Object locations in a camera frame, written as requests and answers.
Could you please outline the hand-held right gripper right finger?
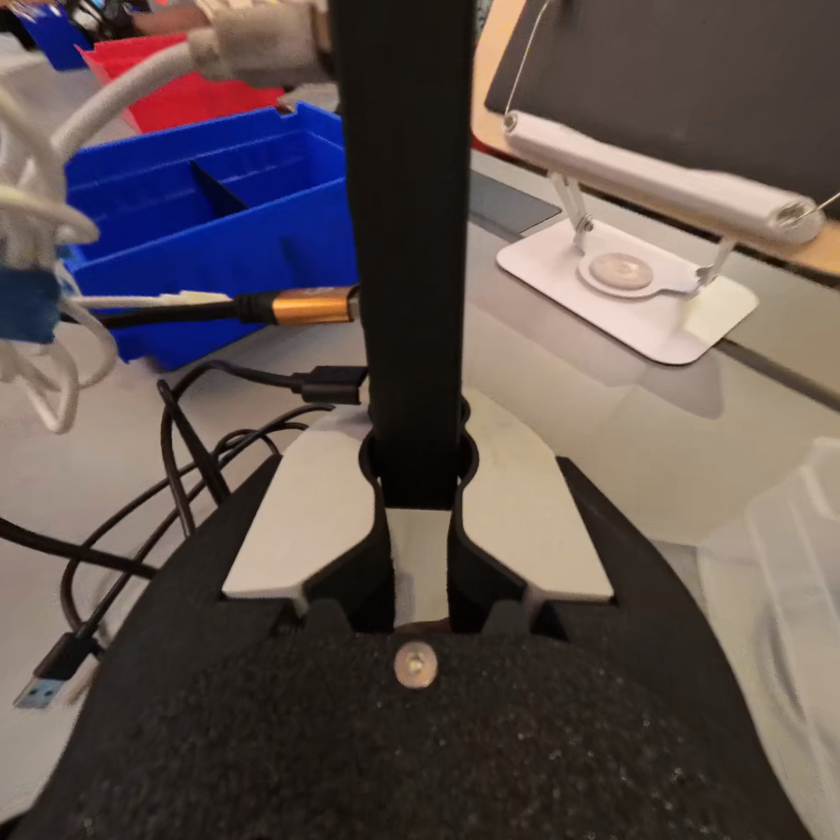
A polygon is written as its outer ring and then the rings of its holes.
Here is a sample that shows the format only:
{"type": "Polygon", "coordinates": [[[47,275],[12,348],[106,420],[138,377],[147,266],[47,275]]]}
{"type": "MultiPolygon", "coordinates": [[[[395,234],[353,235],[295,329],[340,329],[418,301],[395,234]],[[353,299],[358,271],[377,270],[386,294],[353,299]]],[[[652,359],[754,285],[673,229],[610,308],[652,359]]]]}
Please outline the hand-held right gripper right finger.
{"type": "Polygon", "coordinates": [[[467,539],[524,583],[523,604],[611,601],[613,586],[551,447],[479,391],[465,399],[465,432],[478,456],[460,485],[467,539]]]}

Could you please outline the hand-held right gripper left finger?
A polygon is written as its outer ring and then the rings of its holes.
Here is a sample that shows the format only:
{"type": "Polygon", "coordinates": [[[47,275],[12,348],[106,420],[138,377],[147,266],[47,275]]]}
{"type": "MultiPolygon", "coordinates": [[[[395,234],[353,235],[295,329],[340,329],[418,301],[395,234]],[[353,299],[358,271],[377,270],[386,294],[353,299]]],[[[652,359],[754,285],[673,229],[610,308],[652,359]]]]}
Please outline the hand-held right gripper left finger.
{"type": "Polygon", "coordinates": [[[351,616],[393,574],[367,413],[326,413],[288,447],[222,593],[287,599],[300,613],[332,600],[351,616]]]}

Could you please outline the black cable orange plugs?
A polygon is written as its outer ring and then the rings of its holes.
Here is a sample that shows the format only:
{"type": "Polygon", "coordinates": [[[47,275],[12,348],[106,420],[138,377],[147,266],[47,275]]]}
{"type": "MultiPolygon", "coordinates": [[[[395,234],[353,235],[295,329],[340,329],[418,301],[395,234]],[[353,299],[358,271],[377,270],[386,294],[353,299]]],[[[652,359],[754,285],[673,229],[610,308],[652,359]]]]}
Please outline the black cable orange plugs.
{"type": "Polygon", "coordinates": [[[309,326],[353,322],[360,315],[360,288],[319,287],[246,293],[225,301],[98,314],[108,329],[156,324],[231,320],[254,326],[309,326]]]}

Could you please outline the clear plastic bin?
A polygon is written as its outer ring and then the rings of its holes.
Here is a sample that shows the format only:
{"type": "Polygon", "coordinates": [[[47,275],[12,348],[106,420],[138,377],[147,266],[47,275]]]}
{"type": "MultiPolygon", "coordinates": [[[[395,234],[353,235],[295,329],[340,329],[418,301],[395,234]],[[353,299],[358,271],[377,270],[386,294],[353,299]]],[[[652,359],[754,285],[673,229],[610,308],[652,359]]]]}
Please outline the clear plastic bin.
{"type": "Polygon", "coordinates": [[[707,618],[813,838],[839,838],[839,442],[697,548],[707,618]]]}

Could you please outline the wide black USB hub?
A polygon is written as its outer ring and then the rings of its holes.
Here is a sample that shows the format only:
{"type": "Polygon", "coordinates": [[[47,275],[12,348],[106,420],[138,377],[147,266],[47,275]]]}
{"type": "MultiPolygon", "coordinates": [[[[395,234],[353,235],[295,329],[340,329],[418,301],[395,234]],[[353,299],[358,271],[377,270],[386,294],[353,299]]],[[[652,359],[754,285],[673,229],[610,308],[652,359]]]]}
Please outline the wide black USB hub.
{"type": "Polygon", "coordinates": [[[374,462],[389,508],[458,483],[476,4],[330,2],[374,462]]]}

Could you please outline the another person's forearm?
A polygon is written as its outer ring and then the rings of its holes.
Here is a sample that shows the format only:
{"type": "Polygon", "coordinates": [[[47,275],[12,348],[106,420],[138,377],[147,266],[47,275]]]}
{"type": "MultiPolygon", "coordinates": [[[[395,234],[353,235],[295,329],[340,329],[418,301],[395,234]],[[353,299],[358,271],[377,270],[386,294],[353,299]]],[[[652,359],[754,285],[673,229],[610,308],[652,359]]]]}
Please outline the another person's forearm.
{"type": "Polygon", "coordinates": [[[211,25],[214,13],[208,9],[204,2],[179,2],[148,13],[131,12],[130,17],[140,37],[177,35],[211,25]]]}

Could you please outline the white folding stand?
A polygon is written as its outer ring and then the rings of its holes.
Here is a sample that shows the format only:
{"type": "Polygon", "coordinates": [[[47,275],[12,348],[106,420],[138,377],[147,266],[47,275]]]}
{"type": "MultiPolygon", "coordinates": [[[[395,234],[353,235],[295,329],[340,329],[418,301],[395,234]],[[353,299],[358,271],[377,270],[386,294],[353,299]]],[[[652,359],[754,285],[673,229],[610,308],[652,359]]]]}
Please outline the white folding stand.
{"type": "Polygon", "coordinates": [[[534,43],[561,7],[543,2],[534,18],[500,131],[508,152],[546,170],[564,220],[533,245],[504,249],[498,264],[645,359],[692,364],[758,306],[754,293],[722,275],[733,250],[750,243],[810,248],[838,195],[817,202],[731,173],[668,163],[516,108],[534,43]],[[703,222],[719,234],[713,260],[698,265],[604,223],[587,207],[580,181],[667,217],[703,222]]]}

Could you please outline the black blue-bin divider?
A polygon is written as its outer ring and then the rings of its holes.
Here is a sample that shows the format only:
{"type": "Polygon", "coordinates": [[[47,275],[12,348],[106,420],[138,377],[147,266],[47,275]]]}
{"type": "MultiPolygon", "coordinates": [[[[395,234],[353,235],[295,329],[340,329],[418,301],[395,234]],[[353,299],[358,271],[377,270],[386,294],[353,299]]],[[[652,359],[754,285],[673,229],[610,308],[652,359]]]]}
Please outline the black blue-bin divider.
{"type": "Polygon", "coordinates": [[[249,210],[249,205],[246,202],[204,170],[196,160],[190,160],[190,168],[193,179],[210,206],[214,217],[228,217],[249,210]]]}

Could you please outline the red plastic bin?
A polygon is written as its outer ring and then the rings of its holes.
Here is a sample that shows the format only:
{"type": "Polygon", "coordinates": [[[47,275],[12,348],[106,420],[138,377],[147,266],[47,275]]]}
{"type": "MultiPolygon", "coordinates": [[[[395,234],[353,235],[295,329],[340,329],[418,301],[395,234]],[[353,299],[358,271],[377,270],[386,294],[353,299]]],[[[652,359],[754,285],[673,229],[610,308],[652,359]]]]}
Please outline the red plastic bin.
{"type": "MultiPolygon", "coordinates": [[[[90,50],[77,50],[93,76],[107,86],[152,54],[185,41],[181,33],[100,41],[90,50]]],[[[138,133],[150,133],[273,108],[284,94],[281,87],[254,89],[238,80],[209,81],[193,72],[136,101],[122,119],[138,133]]]]}

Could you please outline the black wood-rimmed board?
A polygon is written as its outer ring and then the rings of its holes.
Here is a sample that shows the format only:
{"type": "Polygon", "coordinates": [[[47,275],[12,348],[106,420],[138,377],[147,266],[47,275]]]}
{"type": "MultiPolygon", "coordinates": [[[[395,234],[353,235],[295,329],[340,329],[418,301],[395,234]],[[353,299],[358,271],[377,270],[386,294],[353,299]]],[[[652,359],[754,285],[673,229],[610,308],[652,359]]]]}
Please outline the black wood-rimmed board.
{"type": "Polygon", "coordinates": [[[472,132],[515,158],[507,107],[822,206],[803,245],[745,244],[838,277],[838,2],[495,2],[472,132]]]}

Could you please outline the small blue plastic bin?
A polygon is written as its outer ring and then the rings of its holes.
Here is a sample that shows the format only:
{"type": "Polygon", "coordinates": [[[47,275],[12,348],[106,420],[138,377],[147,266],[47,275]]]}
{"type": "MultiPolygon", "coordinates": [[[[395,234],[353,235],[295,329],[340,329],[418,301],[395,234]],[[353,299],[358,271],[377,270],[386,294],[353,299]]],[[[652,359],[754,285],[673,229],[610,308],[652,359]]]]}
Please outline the small blue plastic bin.
{"type": "Polygon", "coordinates": [[[63,6],[19,4],[14,14],[56,71],[75,71],[88,67],[82,53],[89,51],[90,42],[71,23],[63,6]]]}

